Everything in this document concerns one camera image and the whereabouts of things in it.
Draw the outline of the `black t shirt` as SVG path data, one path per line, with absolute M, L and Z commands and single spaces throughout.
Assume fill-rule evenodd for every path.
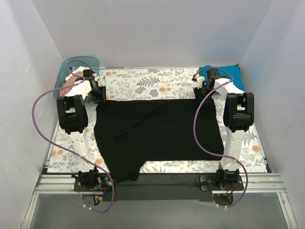
M 94 135 L 117 182 L 137 179 L 147 161 L 219 160 L 224 152 L 213 100 L 104 101 Z

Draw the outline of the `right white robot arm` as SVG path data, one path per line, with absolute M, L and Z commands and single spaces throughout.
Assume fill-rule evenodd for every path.
M 199 184 L 203 191 L 224 191 L 225 195 L 234 190 L 244 190 L 239 169 L 242 141 L 245 133 L 254 123 L 254 94 L 236 87 L 233 76 L 228 72 L 220 75 L 221 68 L 206 68 L 207 76 L 193 75 L 197 83 L 194 94 L 202 106 L 211 95 L 218 93 L 225 99 L 223 122 L 226 127 L 224 153 L 215 173 L 201 176 Z

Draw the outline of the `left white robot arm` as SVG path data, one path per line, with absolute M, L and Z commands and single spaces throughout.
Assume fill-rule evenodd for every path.
M 60 127 L 68 135 L 74 152 L 78 154 L 79 166 L 75 179 L 80 186 L 96 191 L 102 182 L 96 165 L 89 163 L 92 155 L 85 133 L 89 124 L 85 99 L 90 97 L 96 104 L 105 101 L 104 80 L 94 70 L 81 66 L 66 78 L 63 87 L 56 101 L 57 111 Z

